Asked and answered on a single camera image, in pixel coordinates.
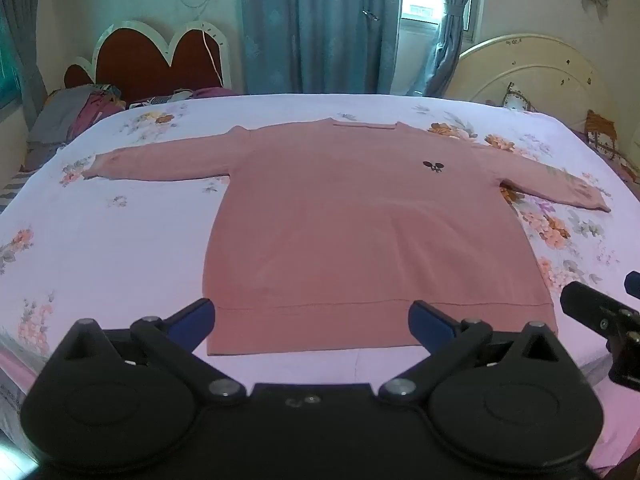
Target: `pink sweatshirt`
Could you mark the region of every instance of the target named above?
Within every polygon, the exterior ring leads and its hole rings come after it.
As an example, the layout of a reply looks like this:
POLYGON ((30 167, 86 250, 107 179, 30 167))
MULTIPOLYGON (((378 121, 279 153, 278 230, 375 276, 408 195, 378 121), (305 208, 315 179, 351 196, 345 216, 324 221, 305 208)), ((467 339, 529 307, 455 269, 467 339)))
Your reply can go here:
POLYGON ((216 305, 210 354, 416 344, 413 300, 496 330, 552 301, 502 182, 609 211, 579 178, 406 124, 325 119, 158 142, 98 155, 85 177, 228 174, 204 262, 216 305))

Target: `cream headboard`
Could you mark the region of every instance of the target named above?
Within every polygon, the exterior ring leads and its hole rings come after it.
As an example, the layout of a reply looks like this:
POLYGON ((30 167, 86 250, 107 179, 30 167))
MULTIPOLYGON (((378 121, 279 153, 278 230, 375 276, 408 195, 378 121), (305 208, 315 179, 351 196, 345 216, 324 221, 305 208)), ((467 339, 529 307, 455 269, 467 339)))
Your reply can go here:
POLYGON ((618 116, 589 61, 563 41, 539 34, 502 36, 464 52, 445 97, 501 104, 510 82, 538 111, 576 130, 583 129, 589 109, 611 121, 618 116))

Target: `red headboard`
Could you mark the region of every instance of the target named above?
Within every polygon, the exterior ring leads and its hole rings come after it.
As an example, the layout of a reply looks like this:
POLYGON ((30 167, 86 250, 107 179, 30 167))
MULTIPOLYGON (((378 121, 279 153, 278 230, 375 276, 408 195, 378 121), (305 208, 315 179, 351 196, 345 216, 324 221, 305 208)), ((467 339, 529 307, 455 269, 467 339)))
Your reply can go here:
POLYGON ((66 69, 66 88, 91 83, 117 86, 127 103, 179 89, 231 88, 226 38, 206 22, 188 23, 169 44, 145 23, 113 25, 91 63, 78 58, 66 69))

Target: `headboard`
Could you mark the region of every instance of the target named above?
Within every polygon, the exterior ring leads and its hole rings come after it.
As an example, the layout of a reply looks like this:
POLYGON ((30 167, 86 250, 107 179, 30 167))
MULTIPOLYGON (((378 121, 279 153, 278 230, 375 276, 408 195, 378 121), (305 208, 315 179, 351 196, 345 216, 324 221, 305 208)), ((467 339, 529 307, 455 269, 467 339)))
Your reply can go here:
POLYGON ((582 130, 591 109, 615 121, 618 110, 596 69, 572 46, 540 34, 511 34, 460 56, 446 98, 500 104, 510 82, 536 109, 582 130))
POLYGON ((146 23, 111 25, 91 62, 79 57, 66 69, 66 88, 90 83, 117 86, 126 102, 179 89, 231 88, 226 37, 210 23, 191 22, 167 44, 146 23))

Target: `black embroidered logo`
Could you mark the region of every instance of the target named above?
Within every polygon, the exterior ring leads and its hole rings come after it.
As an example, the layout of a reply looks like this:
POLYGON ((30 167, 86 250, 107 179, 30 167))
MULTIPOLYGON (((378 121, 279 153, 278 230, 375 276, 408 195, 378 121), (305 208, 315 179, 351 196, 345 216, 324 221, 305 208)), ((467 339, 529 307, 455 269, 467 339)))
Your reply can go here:
POLYGON ((431 164, 429 161, 425 160, 423 164, 427 168, 431 168, 431 171, 435 171, 436 173, 441 173, 442 169, 444 168, 444 164, 440 164, 439 162, 436 162, 435 164, 431 164))

